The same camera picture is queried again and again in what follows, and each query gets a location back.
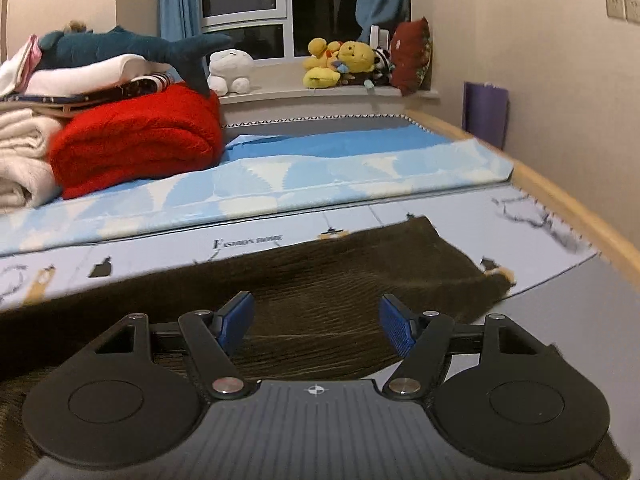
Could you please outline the teal shark plush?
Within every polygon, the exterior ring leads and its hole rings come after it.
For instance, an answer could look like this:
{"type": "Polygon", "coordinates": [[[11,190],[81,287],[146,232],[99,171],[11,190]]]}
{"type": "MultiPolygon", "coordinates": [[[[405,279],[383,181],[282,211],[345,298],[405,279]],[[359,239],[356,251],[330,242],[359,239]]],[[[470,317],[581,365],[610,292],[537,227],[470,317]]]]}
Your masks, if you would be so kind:
{"type": "Polygon", "coordinates": [[[41,52],[38,70],[76,68],[123,54],[140,55],[149,62],[168,64],[194,91],[207,96],[204,73],[206,55],[227,49],[232,39],[222,32],[170,41],[138,35],[116,26],[108,32],[48,32],[38,40],[41,52]]]}

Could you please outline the blue patterned folded sheet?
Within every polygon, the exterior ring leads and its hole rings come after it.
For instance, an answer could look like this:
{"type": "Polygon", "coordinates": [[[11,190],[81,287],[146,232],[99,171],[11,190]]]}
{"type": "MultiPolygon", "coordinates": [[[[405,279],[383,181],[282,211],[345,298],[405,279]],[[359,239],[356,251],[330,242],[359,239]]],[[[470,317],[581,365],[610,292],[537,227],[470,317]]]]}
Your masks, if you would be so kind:
{"type": "Polygon", "coordinates": [[[59,198],[1,220],[12,256],[261,214],[501,183],[513,166],[477,140],[417,125],[241,136],[219,166],[59,198]]]}

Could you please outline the dark red cushion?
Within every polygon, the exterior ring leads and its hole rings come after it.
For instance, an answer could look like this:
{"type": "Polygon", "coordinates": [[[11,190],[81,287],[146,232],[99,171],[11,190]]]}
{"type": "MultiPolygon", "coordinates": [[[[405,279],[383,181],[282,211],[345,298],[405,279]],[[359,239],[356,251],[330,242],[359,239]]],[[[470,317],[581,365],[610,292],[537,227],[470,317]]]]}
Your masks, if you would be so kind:
{"type": "Polygon", "coordinates": [[[426,18],[400,23],[390,42],[390,84],[402,96],[431,89],[433,41],[426,18]]]}

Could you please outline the white plush toy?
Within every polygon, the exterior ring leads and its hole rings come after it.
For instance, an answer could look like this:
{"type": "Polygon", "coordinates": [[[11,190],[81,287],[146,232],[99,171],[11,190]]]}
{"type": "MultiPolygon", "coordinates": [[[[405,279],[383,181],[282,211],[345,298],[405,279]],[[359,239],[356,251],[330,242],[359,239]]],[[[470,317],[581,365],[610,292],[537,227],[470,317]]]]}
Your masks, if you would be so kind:
{"type": "Polygon", "coordinates": [[[247,94],[252,90],[250,74],[254,70],[254,60],[248,53],[236,49],[214,52],[208,68],[208,88],[217,96],[247,94]]]}

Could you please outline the red folded blanket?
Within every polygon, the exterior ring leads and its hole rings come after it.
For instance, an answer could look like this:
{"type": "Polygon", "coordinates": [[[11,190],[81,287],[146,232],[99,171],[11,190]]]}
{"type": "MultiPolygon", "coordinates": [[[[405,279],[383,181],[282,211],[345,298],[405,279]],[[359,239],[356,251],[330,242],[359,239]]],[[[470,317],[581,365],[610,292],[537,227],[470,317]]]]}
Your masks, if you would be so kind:
{"type": "Polygon", "coordinates": [[[172,84],[79,114],[53,139],[49,162],[70,200],[132,180],[206,169],[220,162],[223,150],[218,96],[172,84]]]}

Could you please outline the yellow plush toys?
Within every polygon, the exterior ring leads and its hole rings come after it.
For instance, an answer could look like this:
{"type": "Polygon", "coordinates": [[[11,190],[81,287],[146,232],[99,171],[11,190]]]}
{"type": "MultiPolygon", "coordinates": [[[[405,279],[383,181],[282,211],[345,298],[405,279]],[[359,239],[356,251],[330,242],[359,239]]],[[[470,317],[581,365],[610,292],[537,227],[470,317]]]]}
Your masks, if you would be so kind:
{"type": "Polygon", "coordinates": [[[390,84],[395,68],[386,50],[359,41],[314,38],[308,52],[309,58],[303,62],[303,86],[307,89],[363,86],[372,90],[390,84]]]}

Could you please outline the white folded bedding stack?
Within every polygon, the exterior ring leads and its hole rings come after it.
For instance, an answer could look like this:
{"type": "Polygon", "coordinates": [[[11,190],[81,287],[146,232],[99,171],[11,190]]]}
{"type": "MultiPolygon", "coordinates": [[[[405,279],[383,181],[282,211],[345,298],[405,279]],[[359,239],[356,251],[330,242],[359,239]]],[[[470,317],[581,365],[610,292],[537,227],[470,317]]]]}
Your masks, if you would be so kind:
{"type": "Polygon", "coordinates": [[[166,90],[174,83],[166,66],[123,54],[76,68],[36,70],[43,59],[37,38],[1,64],[1,110],[33,110],[72,117],[84,110],[166,90]]]}

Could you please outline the dark brown corduroy pants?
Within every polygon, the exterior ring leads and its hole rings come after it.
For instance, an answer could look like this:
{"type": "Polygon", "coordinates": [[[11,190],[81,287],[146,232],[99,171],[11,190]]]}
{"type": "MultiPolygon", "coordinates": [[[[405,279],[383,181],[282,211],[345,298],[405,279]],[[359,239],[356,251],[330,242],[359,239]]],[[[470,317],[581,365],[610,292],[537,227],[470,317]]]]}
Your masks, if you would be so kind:
{"type": "Polygon", "coordinates": [[[1,474],[6,479],[627,479],[610,426],[593,465],[502,470],[472,460],[437,432],[422,405],[382,393],[402,362],[378,304],[391,294],[417,314],[483,324],[510,290],[509,271],[479,268],[425,218],[333,240],[194,264],[88,289],[1,318],[1,474]],[[230,360],[250,384],[207,402],[183,440],[143,463],[87,469],[36,447],[27,396],[131,313],[151,327],[154,363],[198,380],[181,315],[221,309],[238,292],[254,318],[230,360]]]}

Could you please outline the wall power sockets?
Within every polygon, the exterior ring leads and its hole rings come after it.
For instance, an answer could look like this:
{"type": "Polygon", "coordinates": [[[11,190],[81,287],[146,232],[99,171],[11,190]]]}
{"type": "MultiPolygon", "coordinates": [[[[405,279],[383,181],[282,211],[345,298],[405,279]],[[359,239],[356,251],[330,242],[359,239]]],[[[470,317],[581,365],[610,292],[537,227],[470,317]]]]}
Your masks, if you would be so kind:
{"type": "Polygon", "coordinates": [[[605,0],[608,18],[631,24],[640,24],[640,0],[605,0]]]}

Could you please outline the cream folded quilt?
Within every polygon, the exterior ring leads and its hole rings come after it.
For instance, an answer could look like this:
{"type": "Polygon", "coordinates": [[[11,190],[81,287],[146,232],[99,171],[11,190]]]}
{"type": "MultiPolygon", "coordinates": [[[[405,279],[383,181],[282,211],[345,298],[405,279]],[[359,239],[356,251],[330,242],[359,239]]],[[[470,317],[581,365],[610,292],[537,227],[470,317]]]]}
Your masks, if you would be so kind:
{"type": "Polygon", "coordinates": [[[65,122],[29,108],[1,114],[1,213],[36,208],[60,194],[49,162],[65,122]]]}

